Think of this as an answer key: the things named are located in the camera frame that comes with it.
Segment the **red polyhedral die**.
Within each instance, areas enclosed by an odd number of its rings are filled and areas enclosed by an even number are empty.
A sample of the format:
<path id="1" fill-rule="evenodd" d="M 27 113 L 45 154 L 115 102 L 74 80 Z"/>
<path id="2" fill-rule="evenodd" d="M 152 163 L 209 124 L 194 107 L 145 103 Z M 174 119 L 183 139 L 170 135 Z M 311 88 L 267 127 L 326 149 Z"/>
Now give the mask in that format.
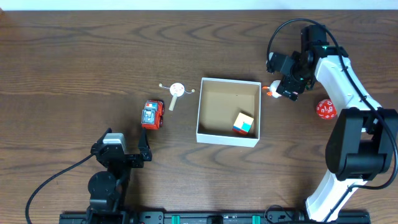
<path id="1" fill-rule="evenodd" d="M 321 100 L 316 107 L 317 115 L 321 119 L 334 119 L 337 117 L 336 109 L 330 99 Z"/>

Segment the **red toy fire truck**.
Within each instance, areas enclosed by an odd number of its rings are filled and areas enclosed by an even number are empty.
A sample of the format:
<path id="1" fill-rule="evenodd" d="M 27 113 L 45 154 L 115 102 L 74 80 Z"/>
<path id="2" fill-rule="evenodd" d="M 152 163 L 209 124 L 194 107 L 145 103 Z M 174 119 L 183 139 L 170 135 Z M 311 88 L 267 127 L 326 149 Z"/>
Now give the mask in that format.
<path id="1" fill-rule="evenodd" d="M 142 110 L 141 126 L 146 129 L 159 129 L 163 125 L 164 103 L 149 100 Z"/>

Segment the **colourful puzzle cube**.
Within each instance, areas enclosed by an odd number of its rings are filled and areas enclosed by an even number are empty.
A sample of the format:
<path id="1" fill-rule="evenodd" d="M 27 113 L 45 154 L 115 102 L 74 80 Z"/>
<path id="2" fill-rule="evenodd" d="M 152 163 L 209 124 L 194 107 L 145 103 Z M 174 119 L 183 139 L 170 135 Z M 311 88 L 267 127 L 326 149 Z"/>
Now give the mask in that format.
<path id="1" fill-rule="evenodd" d="M 239 113 L 233 124 L 233 131 L 241 135 L 247 135 L 253 122 L 254 118 L 244 113 Z"/>

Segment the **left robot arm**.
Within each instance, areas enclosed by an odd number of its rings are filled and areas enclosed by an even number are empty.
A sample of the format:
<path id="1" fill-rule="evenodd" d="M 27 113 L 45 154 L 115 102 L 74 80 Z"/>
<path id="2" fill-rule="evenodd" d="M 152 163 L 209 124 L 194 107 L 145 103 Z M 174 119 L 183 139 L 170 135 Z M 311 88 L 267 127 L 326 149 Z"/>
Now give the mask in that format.
<path id="1" fill-rule="evenodd" d="M 126 142 L 122 133 L 108 128 L 92 145 L 91 155 L 106 168 L 97 172 L 88 182 L 90 206 L 87 208 L 87 224 L 129 224 L 136 216 L 124 207 L 131 170 L 144 166 L 142 154 L 126 154 Z"/>

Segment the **white toy duck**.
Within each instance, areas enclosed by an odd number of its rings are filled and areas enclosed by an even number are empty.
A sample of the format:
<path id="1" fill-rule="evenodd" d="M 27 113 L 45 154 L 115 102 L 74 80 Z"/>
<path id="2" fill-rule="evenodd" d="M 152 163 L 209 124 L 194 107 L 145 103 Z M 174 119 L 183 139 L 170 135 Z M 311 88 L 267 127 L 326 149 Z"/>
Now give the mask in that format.
<path id="1" fill-rule="evenodd" d="M 274 80 L 269 86 L 263 86 L 263 90 L 267 90 L 267 96 L 271 96 L 274 98 L 279 98 L 281 97 L 281 94 L 277 92 L 277 88 L 280 84 L 280 80 Z"/>

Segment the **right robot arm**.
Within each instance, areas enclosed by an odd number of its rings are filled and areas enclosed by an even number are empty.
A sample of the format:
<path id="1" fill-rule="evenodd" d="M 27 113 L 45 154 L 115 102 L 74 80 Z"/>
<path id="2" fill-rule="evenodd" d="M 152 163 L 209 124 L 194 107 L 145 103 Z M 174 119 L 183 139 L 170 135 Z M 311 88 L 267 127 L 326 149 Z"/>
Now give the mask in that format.
<path id="1" fill-rule="evenodd" d="M 320 83 L 328 98 L 317 106 L 325 119 L 336 119 L 326 145 L 327 172 L 305 210 L 289 212 L 280 206 L 265 211 L 266 223 L 362 223 L 358 213 L 343 205 L 358 189 L 387 170 L 397 175 L 397 111 L 385 109 L 364 89 L 348 54 L 333 34 L 313 20 L 301 30 L 301 50 L 292 55 L 267 53 L 269 73 L 280 80 L 267 87 L 274 98 L 292 101 Z M 261 84 L 242 80 L 203 78 L 196 139 L 199 143 L 254 147 L 261 130 Z"/>

